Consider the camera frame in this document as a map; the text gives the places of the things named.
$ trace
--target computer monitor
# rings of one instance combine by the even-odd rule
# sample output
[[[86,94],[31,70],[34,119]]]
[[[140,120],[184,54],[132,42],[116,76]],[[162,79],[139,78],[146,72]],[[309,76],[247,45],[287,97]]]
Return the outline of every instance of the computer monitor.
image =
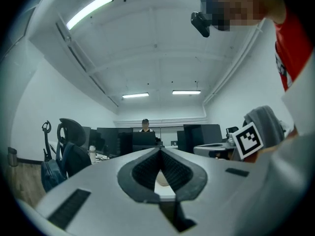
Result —
[[[83,130],[85,132],[85,143],[81,146],[81,148],[84,151],[89,150],[89,142],[90,142],[90,133],[91,133],[91,128],[90,127],[83,127]]]
[[[155,132],[134,132],[132,145],[154,146],[156,144]]]
[[[96,129],[91,129],[90,130],[90,141],[89,141],[89,147],[91,145],[96,147],[96,150],[99,150],[99,146],[97,147],[97,142],[100,139],[100,134],[96,131]]]
[[[117,128],[97,128],[96,150],[107,156],[117,155]]]
[[[117,155],[132,153],[133,128],[118,128]]]
[[[186,150],[193,153],[198,145],[222,142],[222,133],[218,124],[184,125]]]
[[[184,131],[177,131],[177,146],[178,150],[186,152],[186,138]]]
[[[132,152],[132,128],[97,128],[96,150],[109,157]]]

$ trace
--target person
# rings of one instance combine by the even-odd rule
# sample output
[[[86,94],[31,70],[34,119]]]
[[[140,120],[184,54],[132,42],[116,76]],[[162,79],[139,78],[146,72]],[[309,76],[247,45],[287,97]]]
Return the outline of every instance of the person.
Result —
[[[149,129],[149,120],[143,119],[142,120],[142,129],[139,132],[153,132],[153,130]]]
[[[276,31],[275,56],[276,67],[283,88],[287,91],[306,65],[314,56],[313,45],[308,38],[299,18],[285,4],[284,0],[205,0],[206,13],[221,18],[216,21],[218,29],[230,26],[253,26],[263,18],[274,22]],[[298,135],[296,128],[287,139]],[[253,154],[253,161],[264,152],[275,151],[278,146],[261,150]]]

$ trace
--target wooden floor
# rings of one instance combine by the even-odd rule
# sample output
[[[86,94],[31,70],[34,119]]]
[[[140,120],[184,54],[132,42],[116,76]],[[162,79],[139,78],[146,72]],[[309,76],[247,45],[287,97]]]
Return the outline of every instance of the wooden floor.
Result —
[[[18,163],[8,167],[6,179],[15,198],[21,199],[35,208],[46,192],[41,183],[40,165]]]

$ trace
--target backpack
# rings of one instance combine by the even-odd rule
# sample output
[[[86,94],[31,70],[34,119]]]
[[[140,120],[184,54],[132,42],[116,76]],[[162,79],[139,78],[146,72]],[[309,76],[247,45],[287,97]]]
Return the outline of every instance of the backpack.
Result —
[[[60,142],[58,142],[56,159],[50,159],[49,161],[42,162],[41,182],[46,192],[67,180],[65,162],[73,146],[73,143],[67,143],[64,148],[63,158],[60,160]]]

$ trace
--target chair headrest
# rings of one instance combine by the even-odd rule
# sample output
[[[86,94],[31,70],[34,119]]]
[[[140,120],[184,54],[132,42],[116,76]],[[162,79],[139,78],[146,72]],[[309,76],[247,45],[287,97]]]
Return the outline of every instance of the chair headrest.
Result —
[[[60,119],[61,123],[58,125],[57,138],[62,144],[71,142],[77,146],[82,146],[85,143],[85,131],[83,127],[74,120]],[[60,131],[63,128],[64,137],[61,137]]]

